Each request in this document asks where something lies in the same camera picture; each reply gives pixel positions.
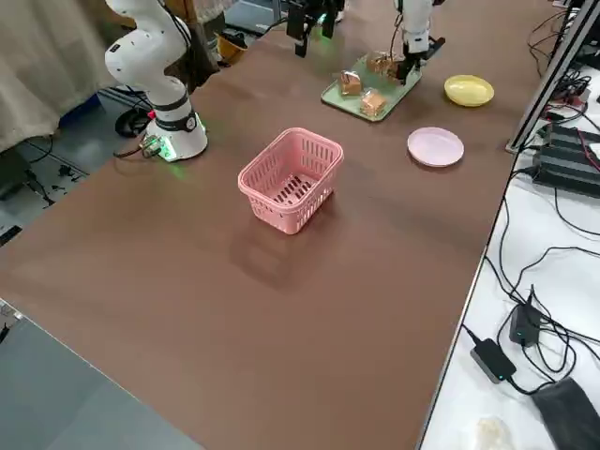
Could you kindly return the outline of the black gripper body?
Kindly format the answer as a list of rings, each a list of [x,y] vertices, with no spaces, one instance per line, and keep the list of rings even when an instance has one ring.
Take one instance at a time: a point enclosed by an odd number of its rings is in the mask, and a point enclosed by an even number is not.
[[[403,51],[405,59],[412,62],[424,62],[430,59],[442,46],[444,38],[419,38],[413,43],[405,43]]]
[[[344,10],[344,0],[294,0],[290,4],[307,7],[309,10]]]

